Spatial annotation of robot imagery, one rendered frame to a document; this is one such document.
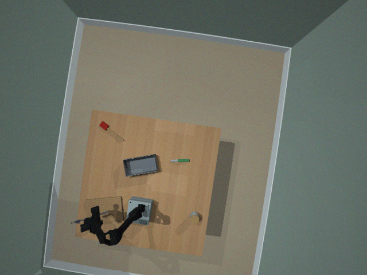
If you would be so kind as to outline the light wooden board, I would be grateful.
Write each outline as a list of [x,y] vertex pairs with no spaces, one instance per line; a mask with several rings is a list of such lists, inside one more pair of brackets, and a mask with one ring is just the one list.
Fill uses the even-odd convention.
[[122,197],[86,199],[85,204],[88,218],[92,216],[91,208],[99,206],[100,214],[108,211],[108,213],[100,215],[100,219],[103,222],[116,222],[124,220]]

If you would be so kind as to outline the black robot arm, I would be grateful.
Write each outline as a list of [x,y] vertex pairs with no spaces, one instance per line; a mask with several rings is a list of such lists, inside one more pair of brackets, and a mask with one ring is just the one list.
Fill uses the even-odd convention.
[[[139,204],[138,207],[134,208],[128,214],[128,218],[123,222],[120,228],[109,230],[107,233],[104,233],[101,229],[100,225],[103,224],[103,221],[99,218],[95,218],[92,221],[93,216],[84,220],[84,224],[80,225],[80,231],[82,233],[84,231],[90,230],[90,233],[96,234],[100,244],[105,244],[108,246],[116,245],[118,242],[120,242],[123,233],[131,225],[131,223],[143,217],[142,213],[145,212],[145,207],[146,205]],[[106,239],[107,234],[109,234],[110,240]]]

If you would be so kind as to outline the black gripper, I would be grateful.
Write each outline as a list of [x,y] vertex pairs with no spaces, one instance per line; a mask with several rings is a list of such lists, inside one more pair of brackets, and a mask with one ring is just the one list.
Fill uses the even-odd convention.
[[95,219],[95,218],[99,218],[100,219],[100,212],[99,212],[99,206],[95,206],[95,207],[92,207],[91,208],[91,214],[93,216],[92,218],[92,221]]

